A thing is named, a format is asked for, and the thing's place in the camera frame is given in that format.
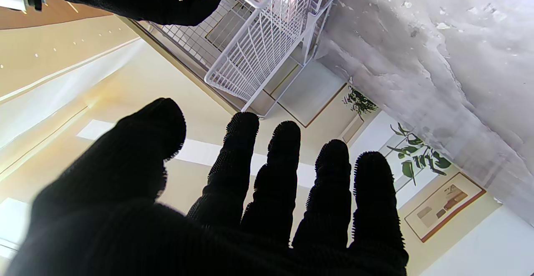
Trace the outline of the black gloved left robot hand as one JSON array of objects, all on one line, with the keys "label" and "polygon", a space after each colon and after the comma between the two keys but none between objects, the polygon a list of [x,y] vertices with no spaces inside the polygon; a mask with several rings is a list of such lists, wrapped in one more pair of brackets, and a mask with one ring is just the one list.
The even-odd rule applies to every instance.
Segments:
[{"label": "black gloved left robot hand", "polygon": [[409,255],[390,166],[355,162],[334,139],[315,162],[306,211],[290,240],[301,130],[274,130],[244,206],[259,117],[236,113],[202,195],[183,215],[157,201],[164,163],[186,122],[170,98],[120,119],[32,203],[8,276],[405,276]]}]

